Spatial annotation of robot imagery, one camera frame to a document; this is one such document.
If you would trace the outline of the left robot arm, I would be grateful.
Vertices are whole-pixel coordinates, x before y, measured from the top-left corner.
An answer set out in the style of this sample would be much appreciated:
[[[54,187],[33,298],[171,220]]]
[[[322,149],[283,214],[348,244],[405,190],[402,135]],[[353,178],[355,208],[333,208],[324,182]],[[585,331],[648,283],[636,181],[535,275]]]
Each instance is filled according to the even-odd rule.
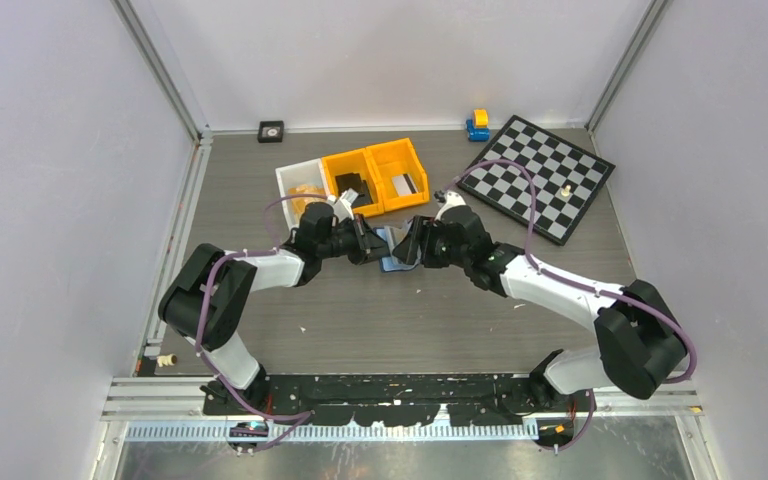
[[[253,414],[265,405],[267,389],[261,382],[265,368],[237,332],[249,294],[304,286],[326,259],[345,257],[363,265],[388,254],[387,241],[362,215],[339,215],[333,205],[314,202],[288,239],[266,254],[199,245],[165,291],[158,317],[191,340],[226,379],[230,403],[244,414]]]

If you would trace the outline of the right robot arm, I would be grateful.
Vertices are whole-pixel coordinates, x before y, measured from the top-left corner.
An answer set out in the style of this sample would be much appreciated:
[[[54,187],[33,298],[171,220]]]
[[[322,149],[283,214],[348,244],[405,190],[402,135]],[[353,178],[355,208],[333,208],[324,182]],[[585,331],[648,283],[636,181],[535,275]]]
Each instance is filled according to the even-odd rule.
[[[550,353],[529,375],[531,397],[556,410],[578,391],[615,386],[648,399],[691,349],[653,285],[607,284],[554,269],[524,249],[495,241],[468,206],[417,216],[393,250],[404,263],[456,266],[478,288],[553,311],[583,326],[595,345]]]

